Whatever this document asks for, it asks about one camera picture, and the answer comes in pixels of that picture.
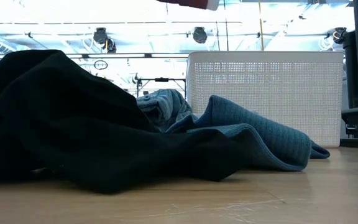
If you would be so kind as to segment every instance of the crumpled blue fabric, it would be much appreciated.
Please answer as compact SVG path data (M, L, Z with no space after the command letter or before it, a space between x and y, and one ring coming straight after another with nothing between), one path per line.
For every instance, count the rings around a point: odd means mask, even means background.
M247 142L244 167L301 171L308 165L309 158L330 156L305 133L219 96L209 98L207 109L200 118L191 113L189 104L176 90L159 90L147 96L149 99L146 96L138 98L138 105L162 132L175 134L217 129L233 141Z

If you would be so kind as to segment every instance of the black fabric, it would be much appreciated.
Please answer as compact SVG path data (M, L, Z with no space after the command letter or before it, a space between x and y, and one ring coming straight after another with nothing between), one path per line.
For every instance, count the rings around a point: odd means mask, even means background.
M163 173L221 180L242 166L236 141L216 130L158 133L133 96L61 51L0 61L0 181L44 167L103 193Z

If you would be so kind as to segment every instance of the white plastic basket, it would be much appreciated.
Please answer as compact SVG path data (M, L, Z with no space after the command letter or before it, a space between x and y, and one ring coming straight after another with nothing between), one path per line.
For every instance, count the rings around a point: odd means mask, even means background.
M343 53L194 52L188 58L188 101L203 113L211 95L225 97L338 147Z

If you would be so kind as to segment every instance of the wooden table surface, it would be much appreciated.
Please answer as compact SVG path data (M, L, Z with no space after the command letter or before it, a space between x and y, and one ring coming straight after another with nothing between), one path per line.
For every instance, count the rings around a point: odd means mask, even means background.
M0 185L0 223L358 223L358 149L330 152L304 172L166 180L117 195L68 182Z

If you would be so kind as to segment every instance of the red object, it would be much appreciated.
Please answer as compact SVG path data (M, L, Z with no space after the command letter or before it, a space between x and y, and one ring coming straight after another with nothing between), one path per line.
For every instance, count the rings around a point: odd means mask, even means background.
M195 7L198 9L216 10L219 0L158 0L160 2L179 4L181 6Z

